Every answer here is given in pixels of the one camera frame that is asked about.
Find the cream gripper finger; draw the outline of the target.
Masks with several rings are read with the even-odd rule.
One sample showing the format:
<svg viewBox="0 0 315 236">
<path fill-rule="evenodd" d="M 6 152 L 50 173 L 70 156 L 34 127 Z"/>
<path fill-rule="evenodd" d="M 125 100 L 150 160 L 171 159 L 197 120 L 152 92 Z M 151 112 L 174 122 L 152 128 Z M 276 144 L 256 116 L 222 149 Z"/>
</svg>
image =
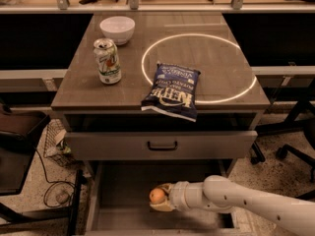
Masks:
<svg viewBox="0 0 315 236">
<path fill-rule="evenodd" d="M 169 201 L 164 201 L 160 204 L 150 204 L 150 207 L 154 210 L 161 212 L 172 212 L 174 211 L 174 207 L 170 204 Z"/>
<path fill-rule="evenodd" d="M 159 189 L 162 189 L 167 195 L 170 194 L 173 185 L 171 183 L 164 183 L 157 186 Z"/>
</svg>

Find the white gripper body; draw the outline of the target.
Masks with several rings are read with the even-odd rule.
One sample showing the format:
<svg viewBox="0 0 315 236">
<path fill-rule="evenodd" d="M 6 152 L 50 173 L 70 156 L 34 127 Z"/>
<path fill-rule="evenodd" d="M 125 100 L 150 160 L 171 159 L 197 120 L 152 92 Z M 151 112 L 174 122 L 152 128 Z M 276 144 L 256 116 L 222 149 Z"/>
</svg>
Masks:
<svg viewBox="0 0 315 236">
<path fill-rule="evenodd" d="M 171 186 L 168 198 L 170 206 L 179 211 L 203 208 L 206 202 L 202 182 L 177 182 Z"/>
</svg>

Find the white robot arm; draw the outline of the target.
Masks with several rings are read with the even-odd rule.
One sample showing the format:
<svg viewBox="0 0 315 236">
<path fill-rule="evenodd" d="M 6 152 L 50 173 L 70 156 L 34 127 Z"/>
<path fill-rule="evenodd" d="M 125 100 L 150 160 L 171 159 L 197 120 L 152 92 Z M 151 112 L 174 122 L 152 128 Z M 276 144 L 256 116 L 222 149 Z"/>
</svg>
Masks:
<svg viewBox="0 0 315 236">
<path fill-rule="evenodd" d="M 225 213 L 233 207 L 249 210 L 298 236 L 315 236 L 315 204 L 243 187 L 211 175 L 203 182 L 161 184 L 149 193 L 157 211 L 202 209 Z"/>
</svg>

